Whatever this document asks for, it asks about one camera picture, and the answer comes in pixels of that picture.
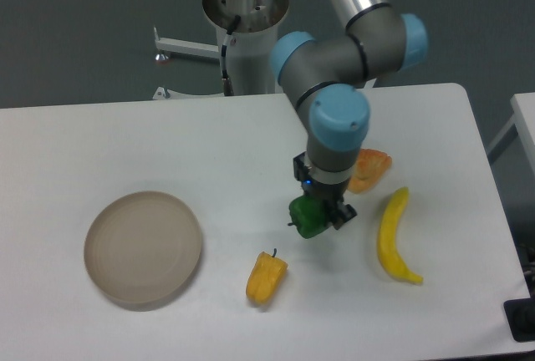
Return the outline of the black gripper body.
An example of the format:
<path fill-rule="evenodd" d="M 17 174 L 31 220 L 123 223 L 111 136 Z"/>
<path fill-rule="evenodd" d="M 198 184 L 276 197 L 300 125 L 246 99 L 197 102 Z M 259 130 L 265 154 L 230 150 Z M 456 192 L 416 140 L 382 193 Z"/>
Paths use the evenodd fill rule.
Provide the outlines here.
<path fill-rule="evenodd" d="M 303 152 L 293 158 L 293 174 L 305 195 L 337 208 L 344 204 L 344 193 L 349 185 L 351 168 L 326 171 L 316 166 Z"/>

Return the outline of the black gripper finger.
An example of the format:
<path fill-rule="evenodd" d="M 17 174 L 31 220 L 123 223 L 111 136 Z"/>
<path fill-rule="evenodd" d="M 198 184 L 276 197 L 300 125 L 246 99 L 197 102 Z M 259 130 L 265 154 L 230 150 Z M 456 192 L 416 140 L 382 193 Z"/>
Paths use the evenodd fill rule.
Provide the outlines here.
<path fill-rule="evenodd" d="M 329 222 L 335 230 L 339 230 L 344 224 L 357 216 L 357 211 L 350 205 L 338 201 L 329 205 Z"/>

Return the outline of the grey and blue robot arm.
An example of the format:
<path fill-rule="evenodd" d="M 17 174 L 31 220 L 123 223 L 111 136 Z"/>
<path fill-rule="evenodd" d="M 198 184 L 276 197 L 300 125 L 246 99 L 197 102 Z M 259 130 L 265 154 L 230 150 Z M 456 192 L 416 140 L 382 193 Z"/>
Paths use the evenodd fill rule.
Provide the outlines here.
<path fill-rule="evenodd" d="M 370 109 L 358 85 L 421 63 L 428 51 L 423 22 L 388 0 L 330 0 L 343 34 L 319 42 L 305 32 L 278 35 L 289 0 L 202 0 L 217 31 L 214 56 L 225 96 L 280 88 L 308 134 L 293 159 L 303 194 L 289 206 L 304 238 L 355 217 L 344 201 L 369 130 Z"/>

